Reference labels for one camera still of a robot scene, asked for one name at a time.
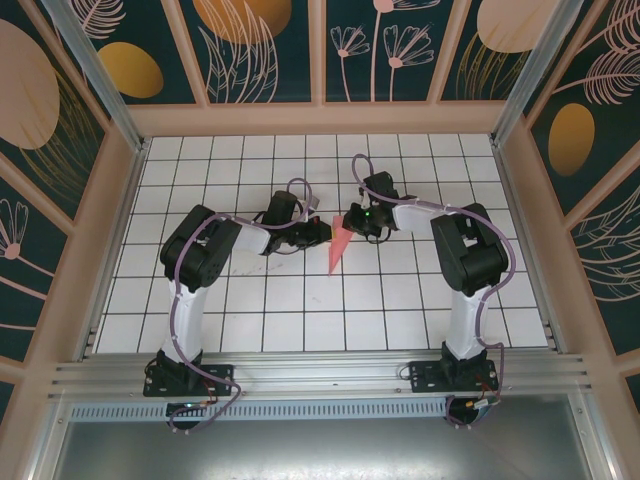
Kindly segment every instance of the pink triangular object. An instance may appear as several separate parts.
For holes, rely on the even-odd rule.
[[[333,273],[340,261],[340,257],[349,246],[353,232],[342,228],[342,217],[336,215],[333,217],[333,225],[331,227],[331,245],[329,246],[329,275]]]

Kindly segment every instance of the black mounting plate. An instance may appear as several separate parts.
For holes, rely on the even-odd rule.
[[[442,369],[440,361],[410,362],[409,381],[413,393],[449,393],[449,392],[481,392],[482,384],[476,375],[462,377],[451,384]],[[492,390],[498,389],[498,375],[492,360],[485,360],[475,372]]]
[[[214,377],[230,378],[233,380],[233,365],[199,365],[198,368],[213,375]],[[216,382],[216,395],[218,397],[231,396],[231,387]],[[195,387],[188,390],[187,387],[177,382],[167,382],[162,370],[156,366],[147,369],[142,394],[145,397],[208,397],[207,388],[204,383],[198,382]]]

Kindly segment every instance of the white tile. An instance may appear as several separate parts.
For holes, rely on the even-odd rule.
[[[149,160],[177,160],[182,137],[155,137],[149,149]]]
[[[304,135],[276,135],[276,158],[304,158]]]
[[[242,160],[240,183],[271,185],[273,160]]]
[[[347,350],[386,350],[382,312],[347,312]]]
[[[222,323],[224,315],[221,313],[205,313],[202,315],[202,350],[205,353],[219,352],[222,338]]]
[[[144,315],[107,315],[98,353],[136,353]]]
[[[472,182],[499,182],[500,175],[493,157],[466,157]]]
[[[489,345],[502,342],[505,347],[509,347],[509,336],[504,325],[502,310],[493,309],[487,312],[487,319],[482,339]]]
[[[459,157],[462,155],[458,135],[449,133],[430,133],[431,153],[434,157]]]
[[[152,277],[158,245],[125,245],[118,277]]]
[[[224,312],[224,303],[227,297],[227,281],[225,277],[218,277],[209,287],[207,298],[204,301],[205,313],[222,313]]]
[[[174,185],[204,185],[207,183],[209,160],[186,160],[178,163]]]
[[[211,158],[242,158],[244,137],[215,137]]]
[[[289,180],[294,178],[305,178],[304,158],[276,158],[273,162],[273,182],[271,183],[286,185]]]
[[[384,308],[387,310],[422,309],[416,275],[383,275]]]
[[[356,179],[353,176],[353,170],[351,168],[353,164],[352,158],[339,158],[338,159],[338,179],[340,183],[356,183]],[[369,164],[363,159],[356,160],[356,173],[360,180],[364,180],[371,171],[369,170]]]
[[[144,313],[150,288],[150,278],[117,278],[108,312]]]
[[[420,275],[425,310],[451,308],[453,290],[440,273]]]
[[[229,277],[227,312],[264,311],[265,277]]]
[[[398,135],[367,135],[369,154],[372,157],[396,157],[400,155]]]
[[[127,243],[160,243],[164,214],[132,215]]]
[[[466,207],[473,203],[473,190],[470,183],[441,183],[442,203],[454,207]]]
[[[437,183],[407,183],[407,195],[414,195],[420,200],[438,205],[441,203],[440,188]]]
[[[516,238],[516,229],[508,210],[487,210],[491,222],[504,233],[507,238]]]
[[[351,242],[342,255],[342,265],[346,274],[380,273],[378,249],[366,242]]]
[[[507,198],[504,196],[502,184],[498,182],[475,183],[473,184],[473,193],[476,201],[481,203],[484,208],[508,208]]]
[[[311,191],[313,196],[320,200],[318,211],[335,212],[339,209],[337,184],[316,183],[311,185]]]
[[[242,158],[273,158],[272,135],[244,137]]]
[[[407,182],[435,182],[436,170],[431,157],[402,158],[404,178]]]
[[[169,280],[164,277],[154,278],[151,284],[151,295],[149,295],[147,313],[168,314],[171,309],[171,303]]]
[[[173,187],[169,213],[189,213],[193,207],[202,203],[204,185]]]
[[[547,347],[540,312],[537,308],[508,308],[504,318],[513,347]]]
[[[138,353],[156,353],[160,350],[168,328],[168,314],[145,315]]]
[[[402,160],[400,157],[371,157],[376,173],[387,172],[393,178],[393,184],[398,189],[399,184],[404,183]]]
[[[431,155],[429,135],[426,133],[400,134],[400,154],[403,157],[425,157]]]
[[[380,268],[383,274],[417,272],[413,242],[386,242],[379,245],[378,248],[380,249]]]
[[[214,212],[234,213],[238,187],[235,185],[207,186],[204,192],[204,206]]]
[[[240,160],[211,160],[207,184],[237,185],[240,181]]]
[[[461,134],[460,143],[462,143],[462,150],[467,157],[481,155],[493,156],[491,143],[489,143],[489,135],[485,135],[483,133]]]
[[[429,348],[424,314],[421,310],[386,312],[385,318],[390,350]]]
[[[320,247],[310,248],[307,251],[315,250]],[[270,255],[267,271],[269,275],[303,275],[304,274],[304,254],[305,252],[296,252],[291,255]]]
[[[338,135],[339,157],[353,157],[357,153],[369,155],[366,135]]]
[[[307,135],[307,158],[336,157],[335,135]]]
[[[147,162],[140,185],[173,185],[177,161]]]
[[[304,281],[304,308],[306,311],[342,311],[341,276],[305,277]]]
[[[231,254],[229,275],[242,277],[247,275],[266,275],[267,257],[256,255],[247,250],[234,250]]]
[[[329,246],[330,243],[323,243],[313,248],[305,250],[305,271],[307,275],[328,275],[329,273]],[[342,273],[341,262],[338,262],[334,275]]]
[[[358,192],[358,186],[353,184],[340,184],[340,210],[345,213],[349,211],[352,203],[360,205],[362,197]]]
[[[271,185],[240,185],[238,212],[261,212],[269,207]]]
[[[420,273],[440,273],[440,261],[438,260],[436,243],[431,241],[416,242],[415,245]]]
[[[140,187],[133,213],[166,213],[171,187]]]
[[[522,254],[522,248],[520,247],[520,242],[518,242],[517,240],[511,240],[509,243],[513,247],[513,251],[516,254],[516,272],[526,272],[527,265],[524,263],[524,255]]]
[[[382,294],[378,275],[344,276],[345,310],[382,310]]]
[[[262,320],[258,314],[225,314],[222,333],[223,352],[259,352],[262,350]]]
[[[265,352],[301,352],[302,313],[267,313],[264,316]]]
[[[451,310],[425,310],[429,348],[440,350],[442,342],[447,338],[447,331],[451,323]]]
[[[305,177],[310,183],[338,183],[335,158],[307,158]]]
[[[462,157],[434,158],[439,182],[468,182],[467,165]]]
[[[169,237],[176,231],[176,228],[186,218],[188,213],[170,213],[166,215],[164,229],[162,232],[162,243],[169,240]]]
[[[303,277],[268,277],[267,312],[301,312],[304,310]]]
[[[503,307],[535,307],[536,298],[533,295],[529,275],[516,273],[511,281],[498,290]]]
[[[304,321],[306,351],[344,350],[344,314],[342,312],[307,312]]]
[[[209,160],[213,137],[184,137],[180,159]]]

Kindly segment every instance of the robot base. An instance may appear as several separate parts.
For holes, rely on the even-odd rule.
[[[483,383],[491,390],[498,389],[498,375],[487,351],[473,358],[458,360],[442,344],[439,361],[411,362],[409,379],[413,393],[481,392]]]
[[[233,380],[233,365],[199,365],[202,354],[194,359],[193,364],[201,370],[220,378]],[[207,397],[209,393],[202,377],[189,369],[184,363],[176,363],[160,350],[156,357],[156,365],[149,366],[142,394],[145,397]],[[215,395],[231,396],[231,387],[215,383]]]

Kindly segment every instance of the white grid floor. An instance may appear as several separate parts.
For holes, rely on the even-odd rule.
[[[195,204],[253,218],[272,192],[305,177],[320,199],[320,217],[331,224],[359,201],[351,174],[356,153],[388,171],[401,195],[487,208],[512,240],[518,273],[490,303],[485,338],[547,347],[486,135],[301,135],[153,139],[94,352],[151,353],[161,346],[170,299],[158,254]],[[302,196],[299,188],[294,193]],[[354,236],[334,275],[327,270],[328,244],[268,258],[233,252],[207,298],[205,351],[440,348],[451,293],[433,237],[394,232],[376,246]]]

